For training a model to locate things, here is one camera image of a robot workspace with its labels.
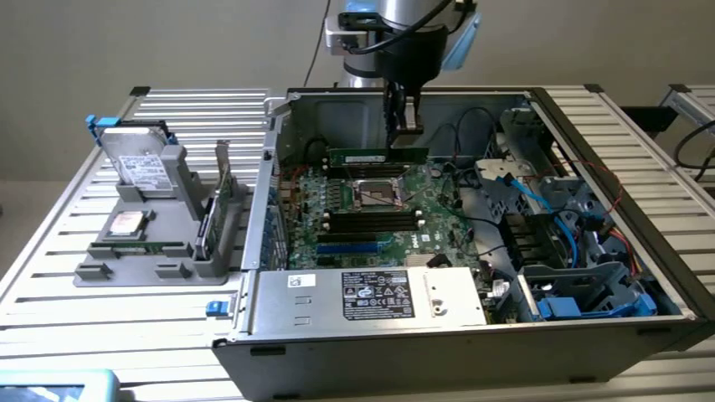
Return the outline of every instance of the white wall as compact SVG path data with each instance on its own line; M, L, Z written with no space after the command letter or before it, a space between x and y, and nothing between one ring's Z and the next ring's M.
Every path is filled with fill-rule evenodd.
M67 182L0 180L0 279L45 220Z
M0 178L67 180L135 85L300 85L325 0L3 0ZM333 0L333 11L341 5ZM712 0L481 0L484 24L445 85L600 83L620 102L715 83ZM312 85L340 77L320 53Z

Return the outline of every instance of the blue latch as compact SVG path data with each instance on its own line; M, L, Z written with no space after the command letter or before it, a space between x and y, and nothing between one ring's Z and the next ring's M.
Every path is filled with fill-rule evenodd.
M116 127L120 123L119 117L101 117L97 121L97 127Z
M625 303L615 306L611 310L596 312L581 312L572 297L544 297L536 304L540 316L547 321L583 318L649 317L657 314L656 303L648 294L637 295L632 303Z
M228 302L227 301L211 301L205 305L205 317L227 317L228 316Z
M97 116L88 115L85 117L87 130L89 130L89 133L92 134L95 144L97 144L101 147L100 136L97 135L97 132L95 130L95 128L97 127L96 121L97 121Z
M85 117L85 125L87 130L89 130L89 133L93 137L93 142L101 147L101 141L100 141L100 134L97 134L97 127L107 128L107 127L115 127L121 123L121 119L119 117L101 117L97 120L96 115L89 115Z

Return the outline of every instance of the aluminum extrusion table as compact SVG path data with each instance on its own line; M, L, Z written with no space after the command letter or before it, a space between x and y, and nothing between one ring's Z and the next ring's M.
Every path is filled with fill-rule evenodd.
M715 120L715 85L671 85L660 106L669 106L677 114L701 126ZM708 130L715 138L715 128ZM685 169L695 176L696 169ZM715 170L704 172L699 181L711 194L715 194Z
M548 87L673 249L715 292L715 201L603 93ZM203 178L216 176L213 146L231 140L231 168L253 184L264 136L265 90L151 90L120 115L164 119L188 148ZM0 369L49 366L112 369L123 397L141 401L241 400L204 332L207 302L237 290L223 286L77 288L85 258L117 200L116 172L96 148L0 283ZM715 399L715 338L684 353L661 353L605 384L488 389L361 400L611 400L683 402Z

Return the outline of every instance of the gray parts holder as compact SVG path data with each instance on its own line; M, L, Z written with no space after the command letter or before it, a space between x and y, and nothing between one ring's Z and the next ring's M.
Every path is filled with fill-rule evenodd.
M199 260L196 235L213 186L201 185L187 167L185 156L187 151L179 145L167 145L160 155L173 197L148 198L133 185L116 185L120 201L87 249L85 262L75 270L75 286L211 286L225 283L231 265L240 263L244 239L236 234L248 188L232 181L220 241L209 259ZM117 216L119 221L129 217L131 225L135 225L131 233L112 231Z

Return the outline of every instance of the barcode label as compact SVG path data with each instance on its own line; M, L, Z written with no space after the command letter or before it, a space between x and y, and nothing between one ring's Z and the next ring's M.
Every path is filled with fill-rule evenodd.
M385 157L384 155L373 155L373 156L364 156L364 157L345 157L345 163L375 163L375 162L384 162Z
M171 181L159 155L120 157L121 166L139 190L169 190Z

